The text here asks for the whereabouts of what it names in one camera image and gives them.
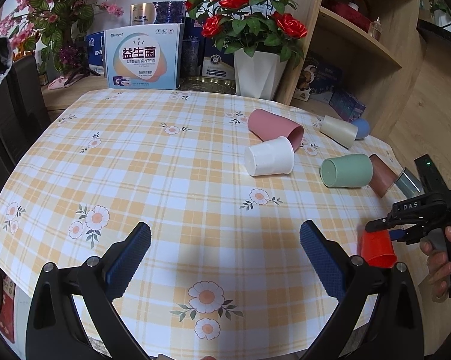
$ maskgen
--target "potted plant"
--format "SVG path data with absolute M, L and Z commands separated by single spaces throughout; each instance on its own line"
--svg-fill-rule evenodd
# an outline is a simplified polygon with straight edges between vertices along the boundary
M 0 35 L 9 35 L 13 49 L 21 47 L 33 51 L 39 39 L 45 45 L 41 50 L 41 73 L 46 70 L 49 55 L 54 66 L 64 77 L 83 64 L 86 55 L 77 46 L 94 21 L 94 7 L 121 16 L 124 11 L 115 4 L 101 5 L 88 0 L 16 0 L 17 7 L 0 21 Z
M 307 29 L 285 7 L 293 0 L 187 0 L 192 19 L 203 22 L 203 36 L 224 53 L 234 53 L 237 94 L 271 100 L 287 61 L 304 58 L 299 39 Z
M 444 0 L 429 0 L 430 13 L 438 27 L 451 32 L 451 10 Z

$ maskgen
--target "tablecloth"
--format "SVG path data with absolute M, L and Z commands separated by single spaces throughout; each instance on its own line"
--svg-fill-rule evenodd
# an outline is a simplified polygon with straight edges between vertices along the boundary
M 247 128 L 262 108 L 305 128 L 290 175 L 249 176 Z M 175 359 L 264 359 L 307 348 L 337 301 L 327 296 L 299 244 L 312 219 L 357 253 L 357 231 L 404 196 L 369 187 L 327 188 L 329 157 L 376 153 L 374 137 L 347 150 L 319 132 L 321 118 L 266 100 L 181 91 L 93 91 L 56 120 L 0 194 L 0 266 L 32 296 L 42 266 L 102 256 L 139 221 L 152 244 L 114 306 L 148 354 Z M 417 245 L 395 245 L 418 284 Z M 88 334 L 94 327 L 77 300 Z M 366 322 L 371 299 L 358 325 Z

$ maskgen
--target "purple box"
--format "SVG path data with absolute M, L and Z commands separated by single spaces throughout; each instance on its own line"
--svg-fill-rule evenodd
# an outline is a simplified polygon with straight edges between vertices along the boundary
M 346 122 L 352 122 L 353 120 L 359 119 L 366 109 L 363 102 L 339 88 L 334 91 L 329 105 L 339 114 L 341 119 Z

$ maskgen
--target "pink cup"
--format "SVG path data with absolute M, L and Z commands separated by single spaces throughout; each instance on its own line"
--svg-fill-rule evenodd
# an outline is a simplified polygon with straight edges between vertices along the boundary
M 249 116 L 249 130 L 262 140 L 272 140 L 287 137 L 296 151 L 304 137 L 304 128 L 286 117 L 271 114 L 263 109 L 256 109 Z

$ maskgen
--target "flower pot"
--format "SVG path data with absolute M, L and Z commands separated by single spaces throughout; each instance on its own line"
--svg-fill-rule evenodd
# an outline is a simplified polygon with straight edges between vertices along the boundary
M 256 51 L 249 57 L 243 49 L 234 53 L 236 89 L 239 96 L 272 100 L 287 62 L 270 52 Z
M 437 9 L 434 12 L 434 22 L 436 26 L 451 32 L 451 17 L 444 11 Z

